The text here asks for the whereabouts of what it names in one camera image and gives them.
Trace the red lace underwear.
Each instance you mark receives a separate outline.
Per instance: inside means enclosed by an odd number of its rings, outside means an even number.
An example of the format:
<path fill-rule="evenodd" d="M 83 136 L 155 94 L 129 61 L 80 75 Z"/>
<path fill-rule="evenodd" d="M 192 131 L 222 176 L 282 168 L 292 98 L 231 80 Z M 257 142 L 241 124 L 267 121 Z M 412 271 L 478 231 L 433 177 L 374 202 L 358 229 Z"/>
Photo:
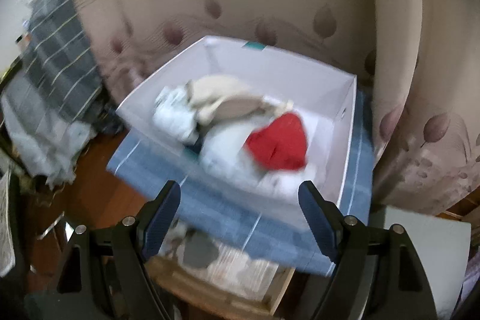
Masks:
<path fill-rule="evenodd" d="M 307 165 L 307 135 L 301 118 L 293 112 L 252 132 L 244 147 L 264 170 L 298 171 Z"/>

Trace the wooden drawer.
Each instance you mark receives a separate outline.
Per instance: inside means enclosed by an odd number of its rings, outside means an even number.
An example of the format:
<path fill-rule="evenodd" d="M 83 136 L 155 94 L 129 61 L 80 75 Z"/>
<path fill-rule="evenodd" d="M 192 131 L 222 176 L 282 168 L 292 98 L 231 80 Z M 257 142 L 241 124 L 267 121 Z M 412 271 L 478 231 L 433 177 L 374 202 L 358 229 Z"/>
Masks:
<path fill-rule="evenodd" d="M 145 268 L 163 290 L 222 319 L 274 319 L 295 273 L 178 219 Z"/>

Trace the white cardboard box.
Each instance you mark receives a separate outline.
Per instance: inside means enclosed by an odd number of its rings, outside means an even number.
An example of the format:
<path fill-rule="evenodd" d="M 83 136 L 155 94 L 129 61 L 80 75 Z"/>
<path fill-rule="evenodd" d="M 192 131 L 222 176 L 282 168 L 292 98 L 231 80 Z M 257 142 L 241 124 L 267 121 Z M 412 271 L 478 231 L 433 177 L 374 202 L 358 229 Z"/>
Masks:
<path fill-rule="evenodd" d="M 272 101 L 292 101 L 307 135 L 307 165 L 298 171 L 261 168 L 244 147 L 274 117 L 262 112 L 201 126 L 186 84 L 204 76 L 233 76 Z M 304 230 L 298 187 L 309 180 L 330 202 L 343 195 L 354 122 L 356 77 L 283 49 L 226 37 L 204 37 L 143 81 L 118 115 L 160 155 L 221 193 L 251 194 L 278 205 L 273 218 Z"/>

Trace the dark plaid shirt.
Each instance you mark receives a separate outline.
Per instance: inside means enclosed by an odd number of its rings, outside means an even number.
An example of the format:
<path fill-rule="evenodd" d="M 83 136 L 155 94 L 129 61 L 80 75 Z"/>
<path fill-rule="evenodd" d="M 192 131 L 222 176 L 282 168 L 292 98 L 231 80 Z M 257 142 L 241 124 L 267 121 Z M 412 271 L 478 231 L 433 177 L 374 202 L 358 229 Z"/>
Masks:
<path fill-rule="evenodd" d="M 31 84 L 65 121 L 92 124 L 103 82 L 74 1 L 34 1 L 28 34 L 22 63 Z"/>

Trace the blue plaid bedding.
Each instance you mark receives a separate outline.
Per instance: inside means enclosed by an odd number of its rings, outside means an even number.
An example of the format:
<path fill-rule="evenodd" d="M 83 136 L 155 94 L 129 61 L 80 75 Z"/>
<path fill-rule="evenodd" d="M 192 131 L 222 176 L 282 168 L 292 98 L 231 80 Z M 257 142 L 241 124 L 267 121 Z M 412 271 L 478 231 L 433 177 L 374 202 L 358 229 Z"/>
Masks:
<path fill-rule="evenodd" d="M 352 144 L 339 209 L 368 222 L 372 200 L 374 148 L 372 98 L 362 91 L 355 99 Z M 279 206 L 251 194 L 228 195 L 208 188 L 174 167 L 142 140 L 129 132 L 106 166 L 146 199 L 154 199 L 168 180 L 181 186 L 180 220 L 214 238 L 246 252 L 309 274 L 328 275 L 333 267 L 309 229 L 298 229 L 272 217 Z"/>

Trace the white crumpled cloth pile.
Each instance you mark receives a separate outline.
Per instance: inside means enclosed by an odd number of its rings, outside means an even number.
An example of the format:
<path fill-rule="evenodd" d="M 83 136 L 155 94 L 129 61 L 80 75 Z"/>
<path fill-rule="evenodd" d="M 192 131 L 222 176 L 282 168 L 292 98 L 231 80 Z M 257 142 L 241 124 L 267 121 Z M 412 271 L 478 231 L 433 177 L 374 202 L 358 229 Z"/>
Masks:
<path fill-rule="evenodd" d="M 78 157 L 96 136 L 93 127 L 62 119 L 47 106 L 23 71 L 1 93 L 1 110 L 27 172 L 46 177 L 50 188 L 73 183 Z"/>

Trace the floral patterned curtain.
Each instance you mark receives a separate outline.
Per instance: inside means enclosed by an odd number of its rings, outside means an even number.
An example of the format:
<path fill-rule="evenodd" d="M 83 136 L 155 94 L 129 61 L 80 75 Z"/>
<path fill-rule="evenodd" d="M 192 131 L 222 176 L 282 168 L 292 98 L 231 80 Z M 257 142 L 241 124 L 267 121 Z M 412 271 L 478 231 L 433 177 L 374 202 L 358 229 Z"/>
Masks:
<path fill-rule="evenodd" d="M 206 35 L 327 62 L 373 93 L 378 203 L 438 214 L 479 189 L 479 0 L 76 0 L 122 101 Z"/>

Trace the beige bra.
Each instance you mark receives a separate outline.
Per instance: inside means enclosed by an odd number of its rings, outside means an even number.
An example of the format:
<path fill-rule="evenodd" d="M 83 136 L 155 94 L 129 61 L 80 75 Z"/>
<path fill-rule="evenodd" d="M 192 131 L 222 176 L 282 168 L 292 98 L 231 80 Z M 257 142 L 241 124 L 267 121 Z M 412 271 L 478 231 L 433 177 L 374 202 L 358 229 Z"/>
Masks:
<path fill-rule="evenodd" d="M 208 126 L 221 121 L 262 112 L 274 117 L 293 109 L 292 101 L 272 101 L 257 94 L 251 87 L 233 76 L 215 74 L 190 80 L 186 84 L 188 103 L 195 111 L 199 125 Z"/>

